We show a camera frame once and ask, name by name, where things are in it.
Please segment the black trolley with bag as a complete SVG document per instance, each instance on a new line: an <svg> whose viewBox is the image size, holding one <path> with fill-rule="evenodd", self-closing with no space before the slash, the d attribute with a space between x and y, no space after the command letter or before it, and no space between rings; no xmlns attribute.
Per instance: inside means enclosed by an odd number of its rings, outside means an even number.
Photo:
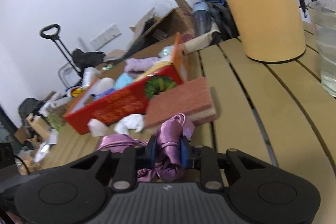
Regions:
<svg viewBox="0 0 336 224"><path fill-rule="evenodd" d="M60 39L60 26L58 24L51 24L43 27L39 35L44 39L49 39L54 42L61 54L66 58L70 66L75 70L77 75L82 79L84 76L84 69L88 67L95 67L103 63L106 56L103 52L83 52L79 48L75 48L72 52L65 46Z"/></svg>

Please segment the red cardboard storage box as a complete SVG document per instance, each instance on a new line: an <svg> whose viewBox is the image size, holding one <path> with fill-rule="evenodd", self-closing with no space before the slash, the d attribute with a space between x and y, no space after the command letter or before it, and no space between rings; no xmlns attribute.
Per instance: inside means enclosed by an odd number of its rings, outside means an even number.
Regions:
<svg viewBox="0 0 336 224"><path fill-rule="evenodd" d="M132 58L144 59L157 56L165 46L174 47L170 61L165 66L157 68L122 89L87 103L91 95L97 92L99 81L105 77L117 79L124 72L126 62L122 61L98 76L90 87L72 102L63 116L66 122L77 133L85 134L89 132L88 122L91 119L110 125L130 114L143 114L153 97L187 82L189 58L180 33L135 53Z"/></svg>

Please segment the purple satin scrunchie cloth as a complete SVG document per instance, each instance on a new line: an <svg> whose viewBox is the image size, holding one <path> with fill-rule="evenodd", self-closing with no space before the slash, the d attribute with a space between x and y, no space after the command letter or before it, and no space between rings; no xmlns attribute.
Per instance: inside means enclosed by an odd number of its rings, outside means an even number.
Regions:
<svg viewBox="0 0 336 224"><path fill-rule="evenodd" d="M181 138L190 140L195 125L185 116L177 114L161 124L157 129L157 156L155 166L137 171L137 181L150 182L155 176L164 182L180 179L185 174L181 163ZM98 149L109 149L113 153L122 153L127 147L145 146L143 140L125 134L112 134L102 138Z"/></svg>

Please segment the white labelled plastic jar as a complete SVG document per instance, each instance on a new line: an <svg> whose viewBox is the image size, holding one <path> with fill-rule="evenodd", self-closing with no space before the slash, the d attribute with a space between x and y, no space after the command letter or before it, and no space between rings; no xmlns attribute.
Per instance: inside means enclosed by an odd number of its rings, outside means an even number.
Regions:
<svg viewBox="0 0 336 224"><path fill-rule="evenodd" d="M100 71L94 67L88 67L84 69L82 88L86 89L90 84L99 76Z"/></svg>

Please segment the white round sponge ball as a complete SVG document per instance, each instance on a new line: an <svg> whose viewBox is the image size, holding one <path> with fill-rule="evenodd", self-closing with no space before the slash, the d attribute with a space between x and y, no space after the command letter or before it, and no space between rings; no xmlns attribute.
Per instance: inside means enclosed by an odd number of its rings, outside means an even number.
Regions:
<svg viewBox="0 0 336 224"><path fill-rule="evenodd" d="M101 94L105 91L112 89L115 85L115 80L109 77L104 77L100 79L97 84L96 94Z"/></svg>

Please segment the light blue fluffy plush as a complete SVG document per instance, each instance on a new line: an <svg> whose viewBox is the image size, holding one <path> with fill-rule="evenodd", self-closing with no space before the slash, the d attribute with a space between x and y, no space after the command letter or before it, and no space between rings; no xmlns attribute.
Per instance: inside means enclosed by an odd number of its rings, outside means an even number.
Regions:
<svg viewBox="0 0 336 224"><path fill-rule="evenodd" d="M113 88L115 90L123 89L126 86L132 84L133 81L134 81L134 78L128 75L126 72L124 72L116 79L116 82Z"/></svg>

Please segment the white wall socket strip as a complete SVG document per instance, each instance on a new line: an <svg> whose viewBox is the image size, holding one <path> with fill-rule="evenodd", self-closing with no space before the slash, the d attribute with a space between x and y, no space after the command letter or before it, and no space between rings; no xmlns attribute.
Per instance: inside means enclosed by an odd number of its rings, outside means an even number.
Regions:
<svg viewBox="0 0 336 224"><path fill-rule="evenodd" d="M119 30L118 26L116 24L112 24L105 30L100 32L98 35L96 35L94 38L92 38L90 44L92 48L96 51L120 35L121 31Z"/></svg>

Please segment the blue plastic water bottle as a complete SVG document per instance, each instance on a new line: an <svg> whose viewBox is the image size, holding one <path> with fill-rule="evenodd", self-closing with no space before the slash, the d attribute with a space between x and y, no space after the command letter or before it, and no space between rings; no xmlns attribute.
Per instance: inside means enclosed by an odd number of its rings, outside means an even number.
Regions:
<svg viewBox="0 0 336 224"><path fill-rule="evenodd" d="M193 23L196 37L211 30L211 15L206 2L198 1L193 4Z"/></svg>

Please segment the open brown cardboard box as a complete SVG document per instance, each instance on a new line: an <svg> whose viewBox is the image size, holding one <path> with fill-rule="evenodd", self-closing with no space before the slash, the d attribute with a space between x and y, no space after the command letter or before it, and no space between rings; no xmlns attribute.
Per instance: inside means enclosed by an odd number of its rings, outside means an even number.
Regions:
<svg viewBox="0 0 336 224"><path fill-rule="evenodd" d="M159 17L155 9L151 9L143 18L130 29L133 37L127 45L124 58L157 43L181 34L182 40L187 42L195 37L193 13L191 6L185 0L175 0L177 7L166 15Z"/></svg>

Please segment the white face mask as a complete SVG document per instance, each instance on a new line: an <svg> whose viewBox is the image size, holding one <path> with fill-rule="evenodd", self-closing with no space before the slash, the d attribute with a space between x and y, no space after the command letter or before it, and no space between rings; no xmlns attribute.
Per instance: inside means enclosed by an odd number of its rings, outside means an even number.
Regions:
<svg viewBox="0 0 336 224"><path fill-rule="evenodd" d="M113 131L103 122L97 119L91 119L88 122L88 128L93 137L104 137L111 135Z"/></svg>

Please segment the pink scouring sponge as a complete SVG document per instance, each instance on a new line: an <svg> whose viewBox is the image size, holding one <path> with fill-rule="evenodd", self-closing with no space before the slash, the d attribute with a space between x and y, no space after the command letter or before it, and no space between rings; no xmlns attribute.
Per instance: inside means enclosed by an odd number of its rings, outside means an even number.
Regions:
<svg viewBox="0 0 336 224"><path fill-rule="evenodd" d="M145 127L157 127L177 114L184 114L196 126L218 119L205 77L190 80L152 98L144 116Z"/></svg>

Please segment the yellow plush toy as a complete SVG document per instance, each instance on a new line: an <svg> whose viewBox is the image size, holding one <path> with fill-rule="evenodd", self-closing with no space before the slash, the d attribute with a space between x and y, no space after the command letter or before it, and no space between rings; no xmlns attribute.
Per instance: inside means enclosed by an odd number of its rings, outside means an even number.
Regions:
<svg viewBox="0 0 336 224"><path fill-rule="evenodd" d="M161 68L167 67L171 64L169 61L160 61L158 63L155 63L151 68L149 68L147 71L143 73L143 75L146 77L148 75L152 75L154 72L160 70Z"/></svg>

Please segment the lavender knitted cloth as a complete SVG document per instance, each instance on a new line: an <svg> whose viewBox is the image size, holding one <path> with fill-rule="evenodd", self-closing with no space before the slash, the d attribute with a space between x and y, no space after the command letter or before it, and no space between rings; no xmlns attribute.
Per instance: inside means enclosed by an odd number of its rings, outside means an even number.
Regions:
<svg viewBox="0 0 336 224"><path fill-rule="evenodd" d="M127 59L124 67L124 72L129 75L138 75L147 71L161 59L159 57L147 57L143 59Z"/></svg>

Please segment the yellow thermos jug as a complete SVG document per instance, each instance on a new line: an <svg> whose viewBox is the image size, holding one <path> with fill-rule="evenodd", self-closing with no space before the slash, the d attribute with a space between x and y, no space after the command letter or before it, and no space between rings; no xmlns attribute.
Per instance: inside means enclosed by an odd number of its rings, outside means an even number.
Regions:
<svg viewBox="0 0 336 224"><path fill-rule="evenodd" d="M243 42L254 61L285 63L306 50L296 0L227 0Z"/></svg>

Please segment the white cloth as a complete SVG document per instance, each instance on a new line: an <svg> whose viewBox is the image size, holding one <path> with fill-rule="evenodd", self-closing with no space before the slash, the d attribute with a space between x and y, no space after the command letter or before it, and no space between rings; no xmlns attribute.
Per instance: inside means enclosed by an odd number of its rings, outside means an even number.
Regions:
<svg viewBox="0 0 336 224"><path fill-rule="evenodd" d="M144 125L144 116L142 114L131 114L119 120L113 130L117 134L129 135L129 130L142 132Z"/></svg>

